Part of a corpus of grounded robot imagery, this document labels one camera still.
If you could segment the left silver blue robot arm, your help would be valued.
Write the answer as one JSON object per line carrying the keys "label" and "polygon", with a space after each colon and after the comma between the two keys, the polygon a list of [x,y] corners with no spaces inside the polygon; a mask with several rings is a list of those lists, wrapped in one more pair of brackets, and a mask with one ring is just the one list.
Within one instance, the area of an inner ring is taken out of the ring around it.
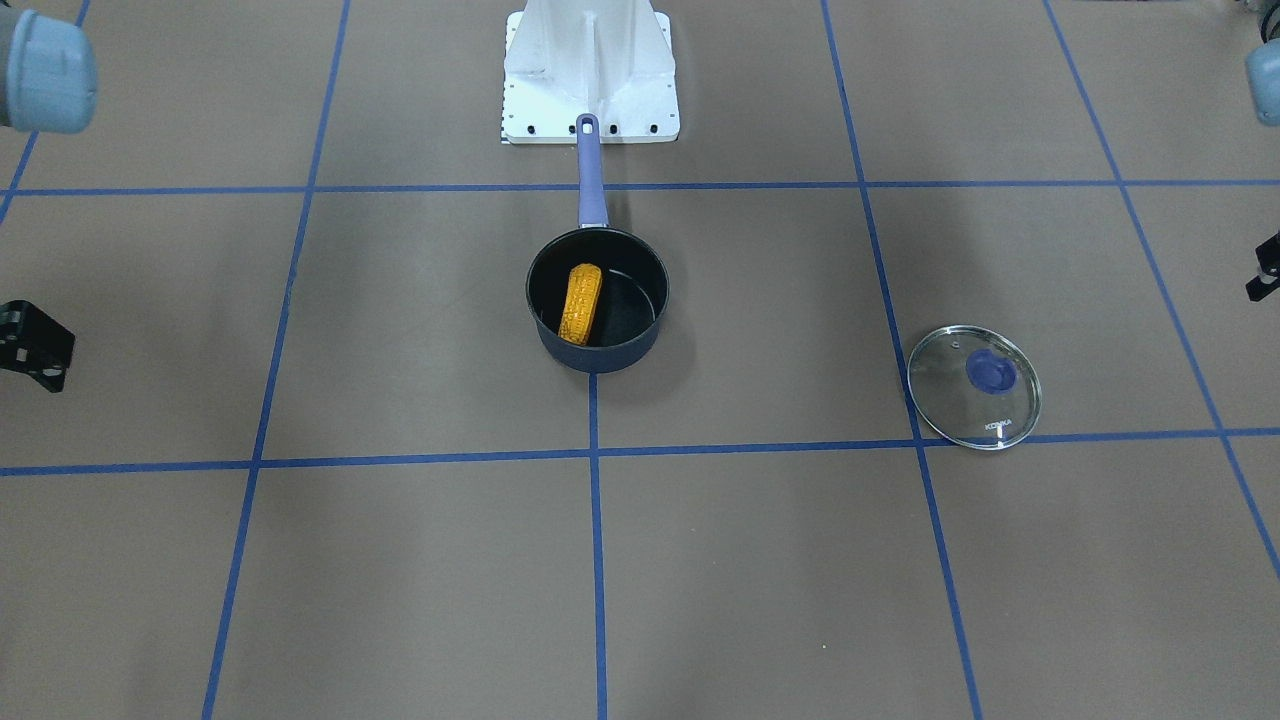
{"label": "left silver blue robot arm", "polygon": [[1279,127],[1279,40],[1263,41],[1245,58],[1245,76],[1254,114],[1267,127]]}

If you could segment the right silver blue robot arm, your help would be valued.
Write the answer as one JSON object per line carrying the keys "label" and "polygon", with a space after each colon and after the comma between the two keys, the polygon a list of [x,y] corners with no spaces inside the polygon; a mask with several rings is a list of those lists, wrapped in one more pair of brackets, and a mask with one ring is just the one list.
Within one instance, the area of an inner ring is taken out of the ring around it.
{"label": "right silver blue robot arm", "polygon": [[1,9],[1,124],[78,135],[93,119],[99,67],[87,33],[35,9]]}

